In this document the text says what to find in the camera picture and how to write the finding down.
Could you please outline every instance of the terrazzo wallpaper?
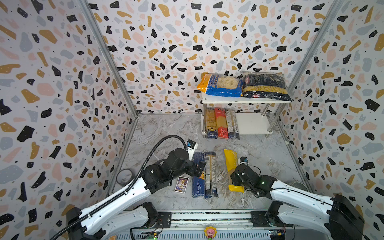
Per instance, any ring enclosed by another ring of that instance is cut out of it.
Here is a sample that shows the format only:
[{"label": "terrazzo wallpaper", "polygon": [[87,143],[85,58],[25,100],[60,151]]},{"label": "terrazzo wallpaper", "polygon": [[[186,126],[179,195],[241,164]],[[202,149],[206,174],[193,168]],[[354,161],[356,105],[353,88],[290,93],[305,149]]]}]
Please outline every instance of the terrazzo wallpaper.
[{"label": "terrazzo wallpaper", "polygon": [[289,84],[332,1],[89,3],[137,111],[194,113],[202,110],[196,86],[204,72],[272,71]]},{"label": "terrazzo wallpaper", "polygon": [[374,240],[384,238],[383,4],[345,1],[281,115],[313,189],[346,196]]},{"label": "terrazzo wallpaper", "polygon": [[105,198],[130,113],[77,2],[0,7],[0,238],[49,239]]}]

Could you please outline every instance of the white shelf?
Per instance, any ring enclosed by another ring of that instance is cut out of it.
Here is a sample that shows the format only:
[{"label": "white shelf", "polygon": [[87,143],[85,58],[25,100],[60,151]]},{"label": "white shelf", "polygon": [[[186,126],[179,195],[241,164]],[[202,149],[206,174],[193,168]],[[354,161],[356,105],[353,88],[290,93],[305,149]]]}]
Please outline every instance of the white shelf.
[{"label": "white shelf", "polygon": [[[269,121],[261,113],[236,113],[237,125],[240,135],[272,134],[268,132]],[[201,127],[203,128],[204,116],[201,115]]]},{"label": "white shelf", "polygon": [[203,103],[290,103],[290,101],[281,101],[281,100],[275,100],[270,98],[231,98],[231,97],[220,97],[220,96],[212,96],[205,94],[201,92],[203,100]]}]

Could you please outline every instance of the cartoon figurine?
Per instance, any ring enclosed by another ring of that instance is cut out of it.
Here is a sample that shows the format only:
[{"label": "cartoon figurine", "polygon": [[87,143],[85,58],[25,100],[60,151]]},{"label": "cartoon figurine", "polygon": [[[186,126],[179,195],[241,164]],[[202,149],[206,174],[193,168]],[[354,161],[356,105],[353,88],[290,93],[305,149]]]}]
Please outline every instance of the cartoon figurine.
[{"label": "cartoon figurine", "polygon": [[217,234],[216,228],[214,227],[206,227],[204,232],[208,240],[212,240]]}]

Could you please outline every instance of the spaghetti package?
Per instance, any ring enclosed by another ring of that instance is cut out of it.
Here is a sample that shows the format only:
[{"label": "spaghetti package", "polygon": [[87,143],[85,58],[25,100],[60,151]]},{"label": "spaghetti package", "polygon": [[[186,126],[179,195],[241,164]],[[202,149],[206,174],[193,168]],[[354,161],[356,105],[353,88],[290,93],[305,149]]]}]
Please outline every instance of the spaghetti package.
[{"label": "spaghetti package", "polygon": [[221,97],[241,97],[242,80],[222,74],[203,73],[197,89],[208,95]]},{"label": "spaghetti package", "polygon": [[228,177],[229,177],[229,185],[228,185],[229,190],[232,192],[244,193],[244,187],[233,185],[233,179],[231,179],[231,174],[235,171],[235,168],[237,167],[237,153],[229,149],[224,149],[224,155],[225,155],[225,163],[227,164],[227,171],[228,171]]},{"label": "spaghetti package", "polygon": [[282,75],[243,72],[243,78],[243,97],[291,101]]},{"label": "spaghetti package", "polygon": [[[203,152],[195,152],[192,158],[193,162],[199,164],[200,161],[205,161],[205,154]],[[205,171],[200,177],[194,176],[192,178],[192,197],[205,196]]]},{"label": "spaghetti package", "polygon": [[217,139],[217,126],[214,109],[207,109],[205,117],[205,131],[207,132],[207,138]]},{"label": "spaghetti package", "polygon": [[235,111],[226,109],[225,118],[227,120],[228,137],[233,139],[240,139]]},{"label": "spaghetti package", "polygon": [[219,138],[228,139],[227,120],[225,118],[225,110],[215,108],[217,133]]},{"label": "spaghetti package", "polygon": [[216,188],[216,153],[205,152],[205,195],[204,198],[218,197]]}]

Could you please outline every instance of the red spaghetti package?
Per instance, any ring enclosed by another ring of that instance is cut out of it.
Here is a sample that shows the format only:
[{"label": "red spaghetti package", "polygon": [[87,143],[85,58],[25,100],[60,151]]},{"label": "red spaghetti package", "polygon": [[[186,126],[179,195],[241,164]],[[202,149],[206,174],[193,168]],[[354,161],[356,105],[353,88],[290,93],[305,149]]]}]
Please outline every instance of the red spaghetti package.
[{"label": "red spaghetti package", "polygon": [[215,108],[216,125],[219,138],[228,139],[227,119],[225,118],[225,110]]}]

